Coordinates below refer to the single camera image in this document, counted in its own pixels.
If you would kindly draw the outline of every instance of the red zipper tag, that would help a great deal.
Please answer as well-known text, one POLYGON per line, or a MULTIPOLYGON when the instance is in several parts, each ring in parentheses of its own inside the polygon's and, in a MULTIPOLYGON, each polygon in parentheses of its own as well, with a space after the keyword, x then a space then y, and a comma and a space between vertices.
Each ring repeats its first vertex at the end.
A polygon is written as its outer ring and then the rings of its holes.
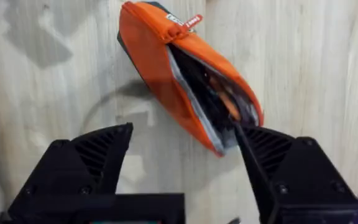
POLYGON ((176 38, 182 38, 186 36, 188 34, 187 31, 189 31, 192 27, 197 25, 202 20, 203 16, 198 14, 189 19, 183 25, 175 23, 173 26, 171 26, 171 28, 168 29, 168 36, 164 37, 165 43, 169 43, 176 38))
POLYGON ((188 30, 188 29, 191 29, 193 26, 197 25, 202 20, 203 20, 203 16, 198 14, 198 15, 195 15, 193 18, 189 19, 182 26, 188 30))

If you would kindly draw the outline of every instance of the white label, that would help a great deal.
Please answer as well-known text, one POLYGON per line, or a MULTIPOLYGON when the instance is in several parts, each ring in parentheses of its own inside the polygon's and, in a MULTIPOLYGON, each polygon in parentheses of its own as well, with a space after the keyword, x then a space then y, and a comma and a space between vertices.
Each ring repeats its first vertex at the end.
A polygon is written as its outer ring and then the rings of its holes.
POLYGON ((171 20, 172 22, 176 22, 177 24, 179 24, 181 26, 184 24, 181 20, 179 20, 176 16, 174 16, 172 14, 168 14, 167 19, 171 20))

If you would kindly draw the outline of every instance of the wooden surface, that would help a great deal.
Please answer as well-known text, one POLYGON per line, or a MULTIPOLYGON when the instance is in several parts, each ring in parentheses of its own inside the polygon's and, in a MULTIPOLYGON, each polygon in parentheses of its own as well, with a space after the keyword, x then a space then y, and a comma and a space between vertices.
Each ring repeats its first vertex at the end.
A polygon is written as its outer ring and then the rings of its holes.
MULTIPOLYGON (((255 90, 265 126, 316 138, 358 195, 358 1, 164 0, 255 90)), ((0 0, 6 203, 56 138, 135 126, 119 192, 184 192, 188 223, 258 213, 237 150, 218 159, 159 105, 116 41, 118 0, 0 0)))

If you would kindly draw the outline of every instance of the orange pouch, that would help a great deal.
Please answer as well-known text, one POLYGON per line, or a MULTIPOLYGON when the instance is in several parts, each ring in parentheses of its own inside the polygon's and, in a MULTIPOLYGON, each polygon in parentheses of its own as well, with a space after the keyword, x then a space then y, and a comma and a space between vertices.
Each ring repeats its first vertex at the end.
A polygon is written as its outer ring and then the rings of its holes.
POLYGON ((237 144, 233 122, 263 125, 259 102, 222 55, 157 2, 126 2, 118 41, 165 109, 208 149, 223 156, 237 144))

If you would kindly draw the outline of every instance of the black object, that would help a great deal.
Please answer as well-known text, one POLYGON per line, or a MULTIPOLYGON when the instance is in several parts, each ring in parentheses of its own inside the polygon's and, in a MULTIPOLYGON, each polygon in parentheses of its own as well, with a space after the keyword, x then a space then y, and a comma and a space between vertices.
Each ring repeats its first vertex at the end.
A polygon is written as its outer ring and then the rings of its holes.
POLYGON ((183 194, 116 195, 132 129, 129 123, 51 143, 9 208, 10 223, 185 223, 183 194))
MULTIPOLYGON (((354 219, 358 200, 314 139, 233 125, 261 224, 354 219)), ((12 220, 0 223, 185 223, 183 194, 115 194, 131 133, 125 124, 51 143, 9 208, 12 220)))
POLYGON ((358 200, 319 144, 236 125, 261 224, 343 224, 358 200))

